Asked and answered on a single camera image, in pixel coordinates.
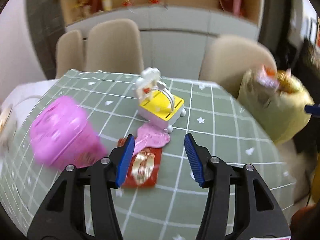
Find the orange clear snack bag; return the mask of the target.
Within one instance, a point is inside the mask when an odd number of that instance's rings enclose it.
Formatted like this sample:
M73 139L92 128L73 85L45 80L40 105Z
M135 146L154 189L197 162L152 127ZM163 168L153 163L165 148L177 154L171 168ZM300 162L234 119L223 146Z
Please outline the orange clear snack bag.
M254 83L264 88L277 90L280 86L280 82L276 77L276 72L272 68L260 65L253 71Z

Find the yellow bagged trash bin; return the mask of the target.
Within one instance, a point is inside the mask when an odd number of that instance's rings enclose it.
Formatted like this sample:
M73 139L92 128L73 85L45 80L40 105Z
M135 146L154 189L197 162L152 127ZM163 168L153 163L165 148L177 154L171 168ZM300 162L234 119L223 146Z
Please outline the yellow bagged trash bin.
M296 77L291 79L299 86L299 92L274 92L256 84L250 69L244 74L239 90L238 101L275 144L292 139L311 118L304 111L306 105L314 104L311 95Z

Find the green checked tablecloth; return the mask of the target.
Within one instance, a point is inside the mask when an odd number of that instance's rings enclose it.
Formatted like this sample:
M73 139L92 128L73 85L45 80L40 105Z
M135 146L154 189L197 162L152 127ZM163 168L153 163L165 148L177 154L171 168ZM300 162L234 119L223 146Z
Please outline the green checked tablecloth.
M135 99L135 75L68 71L46 88L22 117L1 172L1 203L21 233L26 233L45 195L59 176L36 163L30 126L60 96L73 98L88 114L101 142L110 151L119 139L136 134L144 124ZM149 189L112 191L118 223L125 239L194 239L207 190L194 181L184 151L184 136L229 165L252 164L271 189L286 219L293 213L295 180L278 150L255 119L217 85L163 78L172 94L184 100L186 115L174 124L163 148L156 185Z

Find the gold black snack bag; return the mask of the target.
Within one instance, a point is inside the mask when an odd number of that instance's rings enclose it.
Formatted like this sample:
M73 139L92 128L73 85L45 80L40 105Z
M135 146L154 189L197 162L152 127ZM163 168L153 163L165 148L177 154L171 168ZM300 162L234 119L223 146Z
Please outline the gold black snack bag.
M276 78L279 82L280 90L285 93L299 93L303 89L303 85L300 80L287 71L278 70Z

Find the pink tin box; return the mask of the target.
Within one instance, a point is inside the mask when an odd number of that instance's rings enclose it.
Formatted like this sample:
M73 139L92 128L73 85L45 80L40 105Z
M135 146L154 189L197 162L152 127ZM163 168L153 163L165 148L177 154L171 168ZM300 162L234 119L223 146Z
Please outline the pink tin box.
M69 96L53 101L33 121L30 145L37 163L58 170L91 166L107 156L86 111Z

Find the white yellow toy holder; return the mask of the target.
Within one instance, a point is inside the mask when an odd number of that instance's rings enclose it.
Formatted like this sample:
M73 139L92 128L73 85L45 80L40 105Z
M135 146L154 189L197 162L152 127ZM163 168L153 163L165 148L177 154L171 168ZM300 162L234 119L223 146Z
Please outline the white yellow toy holder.
M171 133L175 122L186 115L184 100L168 89L161 81L157 68L146 68L136 80L135 95L138 113L152 125Z

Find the white wood sideboard cabinet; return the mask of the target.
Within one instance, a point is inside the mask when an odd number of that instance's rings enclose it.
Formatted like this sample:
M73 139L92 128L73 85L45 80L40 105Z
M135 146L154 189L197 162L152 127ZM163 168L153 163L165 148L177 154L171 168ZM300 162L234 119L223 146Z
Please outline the white wood sideboard cabinet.
M99 23L127 18L140 31L144 67L167 77L199 76L207 46L220 35L256 41L264 0L244 0L246 16L219 8L218 0L60 0L66 31L80 30L85 51Z

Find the pink flat wrapper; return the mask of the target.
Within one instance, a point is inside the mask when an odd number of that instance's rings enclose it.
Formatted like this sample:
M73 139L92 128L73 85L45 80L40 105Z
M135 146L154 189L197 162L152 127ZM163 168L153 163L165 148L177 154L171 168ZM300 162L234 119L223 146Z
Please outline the pink flat wrapper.
M148 122L137 129L133 157L145 148L163 148L170 142L170 135Z

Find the beige chair middle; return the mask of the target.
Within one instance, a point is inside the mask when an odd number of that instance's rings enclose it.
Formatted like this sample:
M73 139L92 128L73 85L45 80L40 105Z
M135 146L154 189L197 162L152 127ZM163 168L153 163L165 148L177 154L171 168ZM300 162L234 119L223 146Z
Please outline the beige chair middle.
M140 74L144 62L137 24L121 18L93 27L86 42L85 70Z

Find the glass bowl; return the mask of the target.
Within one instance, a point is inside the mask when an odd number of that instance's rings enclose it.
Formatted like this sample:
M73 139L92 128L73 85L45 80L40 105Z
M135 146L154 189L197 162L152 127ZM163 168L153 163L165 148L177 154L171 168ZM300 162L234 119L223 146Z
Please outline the glass bowl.
M8 150L17 130L13 104L1 110L1 151Z

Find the red envelope packet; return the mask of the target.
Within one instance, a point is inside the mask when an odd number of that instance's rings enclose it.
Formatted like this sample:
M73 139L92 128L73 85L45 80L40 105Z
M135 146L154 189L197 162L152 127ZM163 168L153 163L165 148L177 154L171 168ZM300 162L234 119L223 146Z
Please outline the red envelope packet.
M157 183L162 148L147 147L132 157L126 179L121 187L147 188Z

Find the beige chair near bin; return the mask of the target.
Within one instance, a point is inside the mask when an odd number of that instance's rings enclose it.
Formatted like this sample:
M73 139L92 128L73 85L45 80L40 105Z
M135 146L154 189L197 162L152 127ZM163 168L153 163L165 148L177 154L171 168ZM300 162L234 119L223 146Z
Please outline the beige chair near bin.
M206 48L199 80L215 82L237 98L245 72L262 65L277 71L276 61L265 46L241 36L221 35Z

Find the beige chair far left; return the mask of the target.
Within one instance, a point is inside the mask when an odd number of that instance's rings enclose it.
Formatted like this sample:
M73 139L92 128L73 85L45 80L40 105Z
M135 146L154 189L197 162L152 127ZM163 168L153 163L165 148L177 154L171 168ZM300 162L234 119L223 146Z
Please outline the beige chair far left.
M56 44L56 79L70 69L84 68L84 41L80 30L64 33Z

